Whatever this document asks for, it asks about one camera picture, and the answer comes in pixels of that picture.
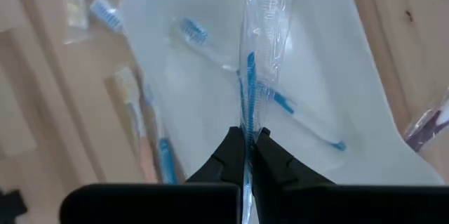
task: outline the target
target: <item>blue bristles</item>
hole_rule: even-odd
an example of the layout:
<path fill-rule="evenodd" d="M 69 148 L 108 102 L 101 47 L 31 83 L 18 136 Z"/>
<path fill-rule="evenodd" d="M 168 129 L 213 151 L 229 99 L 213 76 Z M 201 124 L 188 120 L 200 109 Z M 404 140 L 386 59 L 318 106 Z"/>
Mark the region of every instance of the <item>blue bristles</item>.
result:
<path fill-rule="evenodd" d="M 340 151 L 345 151 L 347 149 L 346 143 L 342 141 L 339 143 L 331 143 L 330 145 L 332 145 L 334 148 Z"/>
<path fill-rule="evenodd" d="M 183 18 L 180 21 L 180 29 L 182 33 L 198 45 L 203 45 L 208 37 L 207 31 L 202 26 L 196 24 L 193 20 Z"/>
<path fill-rule="evenodd" d="M 110 29 L 115 32 L 121 31 L 121 22 L 116 15 L 115 9 L 108 9 L 98 0 L 91 4 L 91 11 L 97 18 L 101 19 Z"/>

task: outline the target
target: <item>wooden table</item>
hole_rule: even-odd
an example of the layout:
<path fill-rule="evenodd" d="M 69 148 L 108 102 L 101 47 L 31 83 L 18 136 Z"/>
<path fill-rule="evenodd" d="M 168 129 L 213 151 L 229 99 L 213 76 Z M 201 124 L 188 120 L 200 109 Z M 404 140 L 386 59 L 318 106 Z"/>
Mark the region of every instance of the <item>wooden table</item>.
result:
<path fill-rule="evenodd" d="M 356 2 L 402 132 L 448 87 L 448 0 Z M 0 188 L 22 191 L 29 213 L 18 222 L 57 223 L 63 197 L 80 185 L 142 182 L 107 84 L 135 64 L 126 39 L 94 22 L 92 39 L 64 44 L 61 0 L 0 6 Z M 447 181 L 448 138 L 422 153 Z"/>
<path fill-rule="evenodd" d="M 449 87 L 449 0 L 356 0 L 396 125 L 438 104 Z M 420 154 L 449 182 L 449 131 Z"/>

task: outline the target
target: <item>plastic packaging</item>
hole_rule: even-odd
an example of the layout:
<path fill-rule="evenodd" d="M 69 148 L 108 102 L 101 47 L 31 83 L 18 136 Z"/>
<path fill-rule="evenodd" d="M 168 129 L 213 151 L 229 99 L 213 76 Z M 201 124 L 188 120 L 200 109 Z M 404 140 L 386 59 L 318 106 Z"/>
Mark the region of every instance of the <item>plastic packaging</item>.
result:
<path fill-rule="evenodd" d="M 239 85 L 169 35 L 172 19 L 197 21 L 214 39 L 229 43 L 238 60 L 245 2 L 121 0 L 127 39 L 187 178 L 204 165 L 229 127 L 239 125 Z M 339 184 L 443 184 L 397 134 L 354 0 L 295 0 L 292 11 L 279 74 L 282 88 L 275 89 L 344 132 L 350 147 L 341 152 L 316 140 L 276 103 L 268 102 L 261 126 L 295 158 Z"/>
<path fill-rule="evenodd" d="M 148 81 L 144 81 L 145 106 L 152 111 L 153 123 L 151 128 L 155 131 L 154 146 L 157 149 L 157 169 L 161 174 L 162 182 L 167 184 L 177 184 L 180 180 L 184 181 L 184 175 L 177 169 L 175 155 L 171 147 L 170 136 L 163 122 L 163 116 L 153 99 L 152 90 Z"/>
<path fill-rule="evenodd" d="M 252 206 L 250 162 L 254 140 L 262 129 L 267 102 L 274 96 L 293 0 L 246 0 L 240 40 L 241 127 L 246 140 L 243 223 Z"/>
<path fill-rule="evenodd" d="M 404 134 L 407 144 L 419 152 L 431 139 L 449 125 L 449 91 L 437 105 L 432 105 Z"/>
<path fill-rule="evenodd" d="M 190 18 L 173 18 L 173 30 L 181 40 L 222 69 L 237 72 L 239 62 L 226 41 L 215 39 L 201 23 Z"/>
<path fill-rule="evenodd" d="M 86 0 L 62 0 L 66 15 L 65 43 L 91 38 L 89 32 L 89 7 Z"/>

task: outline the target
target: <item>white surface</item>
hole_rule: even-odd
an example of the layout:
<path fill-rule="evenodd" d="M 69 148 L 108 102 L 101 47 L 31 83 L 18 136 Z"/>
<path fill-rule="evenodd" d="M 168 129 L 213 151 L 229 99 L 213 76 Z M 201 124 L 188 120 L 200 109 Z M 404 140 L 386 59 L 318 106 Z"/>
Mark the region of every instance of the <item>white surface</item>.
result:
<path fill-rule="evenodd" d="M 175 153 L 188 176 L 209 158 L 230 126 L 239 125 L 238 84 L 172 39 L 172 18 L 200 22 L 235 44 L 245 0 L 121 0 L 135 57 L 161 106 Z M 272 138 L 301 162 L 342 184 L 438 185 L 443 181 L 402 140 L 353 0 L 296 0 L 279 77 L 288 96 L 338 129 L 348 150 L 310 136 L 278 105 L 268 109 Z"/>

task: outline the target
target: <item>clear plastic bag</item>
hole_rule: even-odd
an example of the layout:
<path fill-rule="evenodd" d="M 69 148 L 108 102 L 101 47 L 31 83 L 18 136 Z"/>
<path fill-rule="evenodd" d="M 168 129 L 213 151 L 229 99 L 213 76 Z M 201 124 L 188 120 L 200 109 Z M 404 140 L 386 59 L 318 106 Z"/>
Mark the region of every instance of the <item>clear plastic bag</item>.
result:
<path fill-rule="evenodd" d="M 254 140 L 263 127 L 267 103 L 273 100 L 293 0 L 246 0 L 240 40 L 241 127 L 246 139 L 243 223 L 252 206 L 250 162 Z"/>
<path fill-rule="evenodd" d="M 90 39 L 89 7 L 86 0 L 62 0 L 66 15 L 65 43 Z"/>
<path fill-rule="evenodd" d="M 404 139 L 414 151 L 419 152 L 447 125 L 449 125 L 449 91 L 440 103 L 432 105 L 409 126 L 404 133 Z"/>

